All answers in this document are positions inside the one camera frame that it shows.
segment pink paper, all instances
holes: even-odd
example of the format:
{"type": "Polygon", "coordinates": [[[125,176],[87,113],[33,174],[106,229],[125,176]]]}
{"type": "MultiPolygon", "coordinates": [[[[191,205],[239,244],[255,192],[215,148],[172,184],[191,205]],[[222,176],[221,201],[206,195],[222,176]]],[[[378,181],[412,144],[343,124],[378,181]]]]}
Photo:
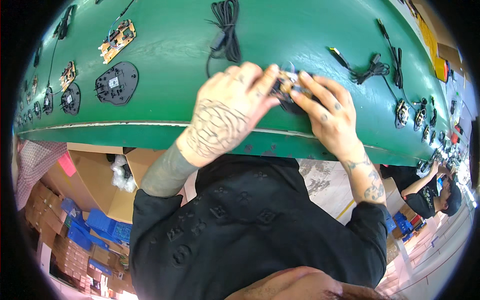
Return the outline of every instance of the pink paper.
{"type": "Polygon", "coordinates": [[[77,171],[68,152],[65,152],[65,154],[59,158],[58,162],[65,171],[65,174],[68,175],[68,177],[71,177],[77,171]]]}

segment person's arm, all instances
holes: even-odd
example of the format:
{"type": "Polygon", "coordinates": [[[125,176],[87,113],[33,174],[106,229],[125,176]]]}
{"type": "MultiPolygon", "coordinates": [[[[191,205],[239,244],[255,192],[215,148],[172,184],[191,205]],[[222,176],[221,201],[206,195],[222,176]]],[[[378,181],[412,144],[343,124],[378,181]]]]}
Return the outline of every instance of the person's arm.
{"type": "Polygon", "coordinates": [[[429,183],[432,178],[437,175],[438,173],[438,162],[434,161],[432,166],[430,167],[430,171],[428,172],[427,176],[420,178],[416,182],[412,183],[409,187],[401,191],[400,195],[405,197],[410,194],[416,194],[423,188],[427,183],[429,183]]]}
{"type": "Polygon", "coordinates": [[[190,174],[240,144],[279,104],[269,96],[278,72],[277,65],[263,72],[246,62],[211,77],[198,91],[191,125],[148,168],[140,189],[150,196],[176,195],[190,174]]]}
{"type": "Polygon", "coordinates": [[[342,163],[355,202],[386,205],[382,180],[355,132],[356,112],[350,93],[333,80],[312,78],[305,72],[300,73],[300,80],[324,106],[295,91],[292,99],[308,113],[313,134],[342,163]]]}

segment finger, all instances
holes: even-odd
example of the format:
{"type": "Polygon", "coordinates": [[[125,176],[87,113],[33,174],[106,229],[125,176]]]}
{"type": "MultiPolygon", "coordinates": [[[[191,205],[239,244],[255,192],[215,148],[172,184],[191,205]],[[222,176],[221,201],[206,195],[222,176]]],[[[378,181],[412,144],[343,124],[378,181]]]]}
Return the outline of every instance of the finger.
{"type": "Polygon", "coordinates": [[[229,84],[232,78],[235,78],[237,76],[238,72],[240,72],[240,67],[239,66],[229,66],[225,72],[223,72],[222,79],[220,80],[220,84],[229,84]]]}
{"type": "Polygon", "coordinates": [[[314,76],[313,80],[326,87],[343,107],[346,108],[352,104],[350,92],[335,80],[321,76],[314,76]]]}
{"type": "Polygon", "coordinates": [[[317,102],[308,99],[304,94],[291,91],[290,96],[306,113],[315,118],[322,125],[328,125],[328,120],[333,118],[332,114],[317,102]]]}
{"type": "Polygon", "coordinates": [[[274,106],[280,105],[280,100],[275,97],[268,97],[256,107],[249,121],[249,128],[252,130],[257,123],[267,114],[267,112],[274,106]]]}
{"type": "Polygon", "coordinates": [[[277,65],[271,65],[265,70],[264,75],[252,87],[249,92],[249,97],[263,99],[272,90],[280,69],[277,65]]]}
{"type": "Polygon", "coordinates": [[[262,76],[262,68],[251,62],[244,62],[236,76],[231,76],[230,86],[238,92],[246,92],[262,76]]]}
{"type": "Polygon", "coordinates": [[[308,88],[320,102],[325,105],[325,107],[332,113],[335,114],[336,112],[343,109],[343,106],[338,102],[338,100],[333,96],[333,94],[327,90],[322,85],[318,84],[315,80],[313,80],[310,75],[306,72],[300,72],[300,80],[308,88]]]}

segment hand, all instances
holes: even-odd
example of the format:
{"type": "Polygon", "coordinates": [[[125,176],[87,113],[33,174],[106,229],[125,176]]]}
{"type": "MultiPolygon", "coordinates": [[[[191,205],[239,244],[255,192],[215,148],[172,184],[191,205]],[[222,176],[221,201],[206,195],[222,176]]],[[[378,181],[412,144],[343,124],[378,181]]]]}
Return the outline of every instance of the hand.
{"type": "Polygon", "coordinates": [[[232,150],[275,105],[269,96],[278,66],[265,72],[251,62],[231,66],[210,78],[198,91],[191,126],[177,139],[177,147],[194,166],[203,167],[232,150]]]}
{"type": "Polygon", "coordinates": [[[438,161],[433,161],[432,166],[430,167],[430,171],[428,172],[428,176],[433,177],[438,173],[438,161]]]}
{"type": "Polygon", "coordinates": [[[312,78],[306,72],[300,73],[300,81],[325,106],[296,91],[290,93],[293,101],[308,113],[313,134],[339,161],[352,155],[363,156],[363,145],[355,132],[357,115],[350,93],[336,81],[312,78]]]}

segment red object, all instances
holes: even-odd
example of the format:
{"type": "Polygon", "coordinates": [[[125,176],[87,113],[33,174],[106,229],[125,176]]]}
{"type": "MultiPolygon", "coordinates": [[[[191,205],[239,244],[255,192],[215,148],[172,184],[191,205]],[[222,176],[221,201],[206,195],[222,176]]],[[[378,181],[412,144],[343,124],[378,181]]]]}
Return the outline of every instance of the red object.
{"type": "Polygon", "coordinates": [[[420,220],[420,216],[419,216],[419,215],[416,215],[416,216],[410,221],[410,224],[415,225],[415,223],[417,223],[418,220],[420,220]]]}

